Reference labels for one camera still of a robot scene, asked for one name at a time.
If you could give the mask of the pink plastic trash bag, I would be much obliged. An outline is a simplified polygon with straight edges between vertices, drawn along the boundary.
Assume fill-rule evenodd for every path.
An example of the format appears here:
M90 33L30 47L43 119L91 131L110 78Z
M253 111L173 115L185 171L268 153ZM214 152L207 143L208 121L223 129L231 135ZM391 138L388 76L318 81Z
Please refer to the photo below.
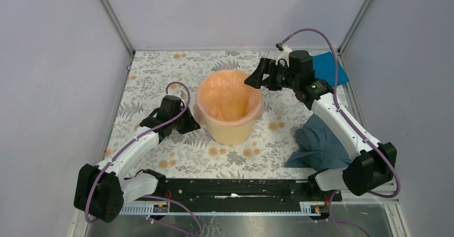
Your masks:
M198 86L194 104L195 120L203 125L239 126L259 120L263 114L261 90L244 84L248 74L221 70L206 77Z

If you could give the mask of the yellow trash bin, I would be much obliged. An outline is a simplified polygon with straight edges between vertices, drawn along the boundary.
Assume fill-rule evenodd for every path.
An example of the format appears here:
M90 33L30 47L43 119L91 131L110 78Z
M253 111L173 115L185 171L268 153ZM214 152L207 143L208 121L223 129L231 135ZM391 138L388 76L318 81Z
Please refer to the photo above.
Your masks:
M243 71L221 70L198 86L194 117L216 142L244 142L262 117L262 92L244 84L247 77Z

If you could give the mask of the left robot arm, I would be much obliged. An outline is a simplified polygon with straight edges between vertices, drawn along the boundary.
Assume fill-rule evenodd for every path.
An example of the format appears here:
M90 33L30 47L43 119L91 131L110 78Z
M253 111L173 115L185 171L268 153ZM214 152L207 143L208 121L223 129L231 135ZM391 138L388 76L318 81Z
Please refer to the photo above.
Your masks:
M108 158L96 165L86 164L78 173L73 205L85 213L86 221L113 221L123 206L148 195L153 200L165 196L162 178L153 173L139 173L128 178L131 168L157 147L173 131L186 134L200 129L188 104L180 97L166 95L161 105L143 119L133 137Z

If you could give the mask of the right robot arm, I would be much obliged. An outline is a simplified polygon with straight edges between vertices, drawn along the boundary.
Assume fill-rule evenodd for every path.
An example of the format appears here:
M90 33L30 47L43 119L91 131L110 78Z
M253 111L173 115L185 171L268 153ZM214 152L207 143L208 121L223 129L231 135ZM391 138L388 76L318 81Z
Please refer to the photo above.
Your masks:
M396 179L395 146L379 141L350 116L337 101L333 87L315 76L308 51L283 51L277 59L261 58L244 83L255 89L293 90L297 100L329 127L347 151L351 160L347 167L309 176L307 193L311 199L319 201L328 191L341 189L361 196Z

